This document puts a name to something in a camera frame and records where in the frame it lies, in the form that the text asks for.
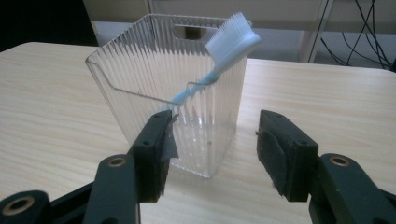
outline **wooden table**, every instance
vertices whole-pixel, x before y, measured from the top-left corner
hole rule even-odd
[[[29,43],[0,53],[0,199],[41,189],[54,200],[93,181],[128,143],[84,60],[96,48]],[[357,161],[396,193],[396,74],[375,69],[248,60],[236,135],[210,179],[171,168],[143,223],[309,223],[256,154],[261,109],[291,119],[319,144]]]

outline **transparent box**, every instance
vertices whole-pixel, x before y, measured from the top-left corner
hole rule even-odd
[[[205,44],[224,22],[147,15],[86,60],[130,144],[151,115],[170,107],[179,114],[174,123],[179,159],[171,163],[204,177],[217,171],[235,133],[247,58],[183,105],[170,100],[212,70]]]

